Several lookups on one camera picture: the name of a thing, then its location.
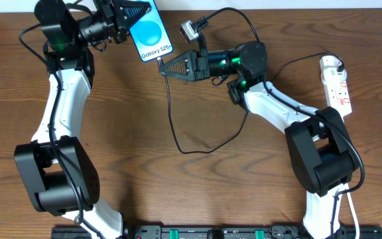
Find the blue screen Galaxy smartphone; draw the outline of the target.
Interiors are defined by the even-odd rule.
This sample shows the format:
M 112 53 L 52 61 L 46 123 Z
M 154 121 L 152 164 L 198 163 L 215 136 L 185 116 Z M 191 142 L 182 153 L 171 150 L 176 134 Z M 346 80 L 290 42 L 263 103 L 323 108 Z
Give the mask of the blue screen Galaxy smartphone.
M 151 10 L 140 18 L 131 28 L 131 36 L 142 62 L 150 62 L 174 51 L 164 27 L 155 0 L 150 3 Z

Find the white power strip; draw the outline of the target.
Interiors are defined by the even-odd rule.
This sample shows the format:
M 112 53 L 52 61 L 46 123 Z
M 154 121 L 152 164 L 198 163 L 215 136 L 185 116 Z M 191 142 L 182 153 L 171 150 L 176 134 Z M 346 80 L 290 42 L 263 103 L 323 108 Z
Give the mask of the white power strip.
M 342 118 L 352 113 L 348 84 L 346 81 L 324 85 L 324 92 L 327 105 L 336 109 Z

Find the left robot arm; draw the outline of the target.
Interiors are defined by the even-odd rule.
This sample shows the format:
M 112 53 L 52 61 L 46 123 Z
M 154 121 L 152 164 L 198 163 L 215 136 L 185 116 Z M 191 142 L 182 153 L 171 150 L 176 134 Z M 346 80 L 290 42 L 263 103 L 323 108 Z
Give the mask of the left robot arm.
M 92 50 L 123 43 L 131 27 L 151 11 L 145 1 L 96 1 L 95 11 L 79 2 L 40 0 L 37 27 L 46 37 L 38 59 L 50 82 L 41 123 L 14 159 L 32 206 L 80 227 L 63 238 L 132 238 L 122 214 L 100 197 L 96 168 L 80 143 L 85 102 L 95 68 Z

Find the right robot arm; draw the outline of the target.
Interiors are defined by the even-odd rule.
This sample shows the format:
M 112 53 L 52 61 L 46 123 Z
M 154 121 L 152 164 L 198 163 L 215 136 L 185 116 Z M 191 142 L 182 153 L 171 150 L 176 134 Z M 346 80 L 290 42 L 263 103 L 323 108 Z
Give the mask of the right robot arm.
M 285 135 L 292 170 L 306 190 L 303 225 L 309 237 L 338 237 L 342 196 L 363 185 L 365 168 L 337 108 L 319 110 L 277 90 L 267 80 L 267 50 L 259 41 L 211 52 L 202 44 L 158 64 L 165 78 L 190 82 L 236 74 L 227 83 L 232 102 Z

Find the white USB wall charger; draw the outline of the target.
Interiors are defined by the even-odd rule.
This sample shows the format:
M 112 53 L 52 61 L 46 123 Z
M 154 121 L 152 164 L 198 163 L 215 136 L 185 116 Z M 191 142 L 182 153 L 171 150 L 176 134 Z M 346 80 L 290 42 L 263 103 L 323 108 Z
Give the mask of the white USB wall charger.
M 324 85 L 345 82 L 347 72 L 340 58 L 332 55 L 323 56 L 320 59 L 321 81 Z

